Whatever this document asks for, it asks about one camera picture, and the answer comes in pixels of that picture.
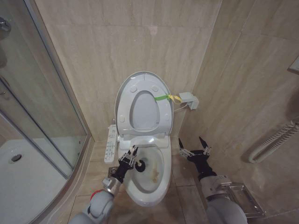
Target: tile floor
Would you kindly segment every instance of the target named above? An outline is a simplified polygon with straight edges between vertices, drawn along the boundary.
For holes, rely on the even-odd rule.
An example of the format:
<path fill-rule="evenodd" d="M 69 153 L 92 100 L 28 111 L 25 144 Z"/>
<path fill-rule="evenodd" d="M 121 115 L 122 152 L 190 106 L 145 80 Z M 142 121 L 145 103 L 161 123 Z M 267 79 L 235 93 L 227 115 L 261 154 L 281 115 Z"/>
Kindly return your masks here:
<path fill-rule="evenodd" d="M 57 224 L 67 224 L 74 215 L 84 209 L 91 194 L 102 188 L 101 182 L 107 176 L 108 168 L 118 165 L 117 159 L 110 165 L 104 163 L 105 147 L 106 142 L 95 142 L 83 183 L 77 195 L 57 220 Z M 170 187 L 162 202 L 150 208 L 141 207 L 132 201 L 122 187 L 114 200 L 108 224 L 208 224 L 199 195 L 196 169 L 178 155 L 177 137 L 172 137 L 171 147 L 172 177 Z"/>

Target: toilet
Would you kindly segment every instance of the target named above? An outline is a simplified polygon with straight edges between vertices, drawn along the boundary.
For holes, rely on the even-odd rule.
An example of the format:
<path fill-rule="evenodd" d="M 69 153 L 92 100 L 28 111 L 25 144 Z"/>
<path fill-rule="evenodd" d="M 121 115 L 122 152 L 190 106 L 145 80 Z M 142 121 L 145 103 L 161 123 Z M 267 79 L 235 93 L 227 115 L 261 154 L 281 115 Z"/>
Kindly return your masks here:
<path fill-rule="evenodd" d="M 115 101 L 118 131 L 118 157 L 133 145 L 138 146 L 136 160 L 146 168 L 126 173 L 124 185 L 128 195 L 140 206 L 154 206 L 165 196 L 171 177 L 170 133 L 173 102 L 156 101 L 155 97 L 170 94 L 156 74 L 140 71 L 129 76 L 121 85 Z"/>

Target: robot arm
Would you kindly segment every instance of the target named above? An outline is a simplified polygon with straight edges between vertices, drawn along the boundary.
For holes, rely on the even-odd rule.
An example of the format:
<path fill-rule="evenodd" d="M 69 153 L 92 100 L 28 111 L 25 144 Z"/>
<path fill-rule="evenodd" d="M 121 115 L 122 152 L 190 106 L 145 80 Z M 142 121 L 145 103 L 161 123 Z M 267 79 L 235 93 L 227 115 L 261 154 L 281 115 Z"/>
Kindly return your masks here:
<path fill-rule="evenodd" d="M 110 214 L 113 207 L 113 199 L 119 191 L 119 187 L 123 183 L 123 178 L 128 170 L 134 168 L 135 157 L 138 147 L 133 146 L 119 159 L 119 167 L 111 178 L 105 178 L 103 185 L 105 189 L 95 191 L 89 205 L 80 213 L 78 213 L 70 224 L 100 224 L 103 223 Z"/>
<path fill-rule="evenodd" d="M 198 179 L 202 193 L 207 200 L 206 214 L 210 224 L 247 224 L 246 215 L 241 207 L 226 197 L 222 187 L 231 184 L 226 175 L 217 175 L 209 166 L 207 159 L 211 148 L 199 137 L 204 150 L 188 151 L 184 149 L 180 139 L 179 149 L 181 156 L 193 162 L 199 173 Z"/>

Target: shower drain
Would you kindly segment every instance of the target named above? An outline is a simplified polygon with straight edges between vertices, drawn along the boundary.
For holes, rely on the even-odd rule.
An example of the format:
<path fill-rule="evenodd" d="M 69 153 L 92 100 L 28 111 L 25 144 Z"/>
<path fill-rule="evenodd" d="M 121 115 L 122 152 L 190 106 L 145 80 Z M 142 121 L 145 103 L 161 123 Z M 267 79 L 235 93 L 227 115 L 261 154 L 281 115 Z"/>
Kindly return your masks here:
<path fill-rule="evenodd" d="M 14 156 L 11 158 L 11 161 L 12 161 L 12 162 L 17 162 L 17 161 L 19 161 L 21 158 L 22 158 L 22 155 L 21 155 L 21 154 L 17 154 L 17 155 L 14 155 Z"/>

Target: toilet lid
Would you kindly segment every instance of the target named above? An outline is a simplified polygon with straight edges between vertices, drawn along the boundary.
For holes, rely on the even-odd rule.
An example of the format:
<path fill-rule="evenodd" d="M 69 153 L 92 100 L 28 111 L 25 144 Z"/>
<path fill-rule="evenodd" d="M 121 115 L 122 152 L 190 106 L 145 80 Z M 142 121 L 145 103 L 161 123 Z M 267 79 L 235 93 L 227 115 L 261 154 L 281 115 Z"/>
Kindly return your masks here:
<path fill-rule="evenodd" d="M 121 85 L 115 102 L 119 135 L 169 134 L 173 103 L 167 99 L 154 99 L 168 94 L 168 87 L 154 73 L 141 71 L 129 76 Z"/>

